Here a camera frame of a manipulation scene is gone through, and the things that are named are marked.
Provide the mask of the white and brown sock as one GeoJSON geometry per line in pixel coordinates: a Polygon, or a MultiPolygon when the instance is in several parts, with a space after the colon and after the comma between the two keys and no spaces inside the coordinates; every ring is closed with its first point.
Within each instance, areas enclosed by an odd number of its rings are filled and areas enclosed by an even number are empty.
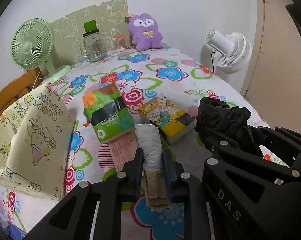
{"type": "Polygon", "coordinates": [[[171,208],[163,174],[162,144],[159,130],[151,124],[137,124],[135,134],[143,150],[146,205],[152,211],[171,208]]]}

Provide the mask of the black plastic bag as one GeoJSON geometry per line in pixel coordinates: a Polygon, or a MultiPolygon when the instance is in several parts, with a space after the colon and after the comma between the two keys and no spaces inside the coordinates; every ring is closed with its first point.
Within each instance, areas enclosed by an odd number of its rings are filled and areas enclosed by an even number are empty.
{"type": "Polygon", "coordinates": [[[247,124],[250,117],[251,112],[245,107],[230,107],[221,100],[205,97],[200,100],[195,131],[209,150],[226,141],[235,149],[262,157],[247,124]]]}

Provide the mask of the pink paper slip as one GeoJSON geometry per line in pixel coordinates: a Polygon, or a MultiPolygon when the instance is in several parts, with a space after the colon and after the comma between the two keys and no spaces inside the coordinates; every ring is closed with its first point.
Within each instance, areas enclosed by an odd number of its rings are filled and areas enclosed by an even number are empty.
{"type": "Polygon", "coordinates": [[[138,148],[138,140],[133,131],[129,131],[120,137],[108,142],[110,153],[115,165],[116,171],[122,171],[126,162],[135,157],[138,148]]]}

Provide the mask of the green tissue pack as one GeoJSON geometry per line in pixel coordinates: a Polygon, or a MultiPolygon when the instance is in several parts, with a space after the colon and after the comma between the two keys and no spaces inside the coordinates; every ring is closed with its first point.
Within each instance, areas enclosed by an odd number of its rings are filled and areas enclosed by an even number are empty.
{"type": "Polygon", "coordinates": [[[115,83],[83,95],[82,100],[86,119],[100,143],[114,140],[135,128],[135,121],[115,83]]]}

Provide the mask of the white desk fan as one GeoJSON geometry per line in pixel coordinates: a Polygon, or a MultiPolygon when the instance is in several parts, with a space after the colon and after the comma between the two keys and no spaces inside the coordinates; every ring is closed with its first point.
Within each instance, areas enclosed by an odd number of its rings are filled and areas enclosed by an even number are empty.
{"type": "Polygon", "coordinates": [[[224,36],[212,29],[206,35],[205,41],[213,48],[211,53],[213,70],[219,68],[225,74],[234,74],[242,70],[251,59],[251,43],[241,33],[224,36]]]}

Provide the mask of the floral tablecloth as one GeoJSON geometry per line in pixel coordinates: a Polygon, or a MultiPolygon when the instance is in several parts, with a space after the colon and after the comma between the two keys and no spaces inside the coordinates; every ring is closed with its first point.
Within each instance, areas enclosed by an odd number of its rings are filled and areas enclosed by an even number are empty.
{"type": "MultiPolygon", "coordinates": [[[[66,103],[67,109],[73,111],[72,116],[76,120],[69,157],[70,172],[67,173],[67,179],[70,180],[66,181],[66,192],[83,180],[91,184],[105,181],[117,171],[117,164],[111,157],[111,143],[100,144],[97,139],[93,139],[96,135],[92,126],[84,122],[82,101],[84,94],[113,81],[120,86],[123,98],[136,122],[141,121],[138,107],[163,94],[190,116],[197,115],[201,98],[210,97],[225,101],[230,107],[246,107],[251,112],[248,124],[255,127],[268,126],[259,113],[229,84],[199,62],[170,46],[144,52],[128,49],[119,54],[114,53],[100,63],[78,63],[54,86],[55,92],[66,103]]],[[[192,153],[199,153],[199,149],[204,147],[194,130],[173,146],[168,146],[164,141],[162,146],[164,149],[170,148],[178,162],[182,163],[185,160],[191,172],[195,174],[195,171],[198,171],[199,175],[196,176],[201,176],[202,168],[198,165],[202,163],[199,162],[199,157],[183,155],[183,151],[190,154],[191,149],[196,151],[192,153]]],[[[130,203],[122,205],[124,217],[130,219],[127,222],[132,228],[139,230],[140,239],[173,237],[176,225],[170,227],[161,223],[161,216],[157,215],[159,213],[155,215],[155,211],[146,207],[144,197],[142,200],[141,211],[137,209],[137,213],[134,214],[137,214],[138,219],[147,218],[142,221],[151,222],[145,224],[150,226],[148,228],[142,228],[132,222],[130,203]]],[[[5,221],[4,224],[6,221],[9,223],[8,228],[3,231],[10,239],[23,239],[54,206],[52,200],[15,193],[0,186],[0,215],[5,221]]]]}

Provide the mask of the yellow fabric storage box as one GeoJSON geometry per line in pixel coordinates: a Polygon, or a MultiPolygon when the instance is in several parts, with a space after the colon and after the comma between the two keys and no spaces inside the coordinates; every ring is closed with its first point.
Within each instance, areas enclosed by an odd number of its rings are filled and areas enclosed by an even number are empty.
{"type": "Polygon", "coordinates": [[[32,90],[0,116],[0,185],[60,200],[74,118],[50,83],[32,90]]]}

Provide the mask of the purple plush toy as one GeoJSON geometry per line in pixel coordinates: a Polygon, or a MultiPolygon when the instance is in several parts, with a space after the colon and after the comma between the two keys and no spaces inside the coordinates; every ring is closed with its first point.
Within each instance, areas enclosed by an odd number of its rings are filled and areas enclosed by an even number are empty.
{"type": "Polygon", "coordinates": [[[130,17],[128,31],[132,36],[132,44],[138,51],[163,48],[163,36],[157,22],[149,14],[130,17]]]}

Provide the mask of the small cotton swab jar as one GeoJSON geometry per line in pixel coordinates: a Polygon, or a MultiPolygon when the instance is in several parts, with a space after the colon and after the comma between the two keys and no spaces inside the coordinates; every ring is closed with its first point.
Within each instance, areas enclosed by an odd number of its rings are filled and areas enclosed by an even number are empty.
{"type": "Polygon", "coordinates": [[[125,35],[115,35],[112,37],[112,43],[114,46],[115,52],[123,52],[126,50],[126,45],[125,45],[125,35]]]}

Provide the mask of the glass mason jar mug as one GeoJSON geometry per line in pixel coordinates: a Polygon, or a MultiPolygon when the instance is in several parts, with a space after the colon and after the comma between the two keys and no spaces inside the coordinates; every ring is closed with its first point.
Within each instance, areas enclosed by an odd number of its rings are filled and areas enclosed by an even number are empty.
{"type": "Polygon", "coordinates": [[[99,34],[99,29],[84,33],[83,38],[83,44],[89,62],[95,63],[105,59],[106,52],[102,37],[99,34]]]}

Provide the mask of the green cartoon backing board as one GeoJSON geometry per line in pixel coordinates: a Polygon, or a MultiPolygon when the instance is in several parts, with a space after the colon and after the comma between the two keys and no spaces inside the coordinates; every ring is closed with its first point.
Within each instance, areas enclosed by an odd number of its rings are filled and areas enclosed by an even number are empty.
{"type": "Polygon", "coordinates": [[[112,38],[124,35],[125,44],[131,45],[128,23],[128,0],[110,0],[74,11],[51,23],[54,31],[54,48],[51,52],[54,66],[73,64],[82,60],[85,33],[84,23],[94,20],[103,39],[106,51],[114,48],[112,38]]]}

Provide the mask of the green jar straw cap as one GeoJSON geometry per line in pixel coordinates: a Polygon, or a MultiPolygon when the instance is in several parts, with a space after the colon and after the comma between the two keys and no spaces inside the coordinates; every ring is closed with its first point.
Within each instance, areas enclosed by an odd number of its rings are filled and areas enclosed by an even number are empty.
{"type": "Polygon", "coordinates": [[[85,33],[97,30],[96,20],[90,20],[83,23],[85,33]]]}

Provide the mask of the green desk fan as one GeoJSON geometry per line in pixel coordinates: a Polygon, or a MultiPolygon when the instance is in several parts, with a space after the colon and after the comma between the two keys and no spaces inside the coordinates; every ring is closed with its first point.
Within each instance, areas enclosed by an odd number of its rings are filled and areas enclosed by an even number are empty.
{"type": "Polygon", "coordinates": [[[43,83],[54,84],[72,67],[68,64],[55,68],[51,52],[54,48],[54,33],[50,24],[40,18],[23,22],[16,30],[10,45],[14,63],[23,70],[46,67],[48,74],[43,83]]]}

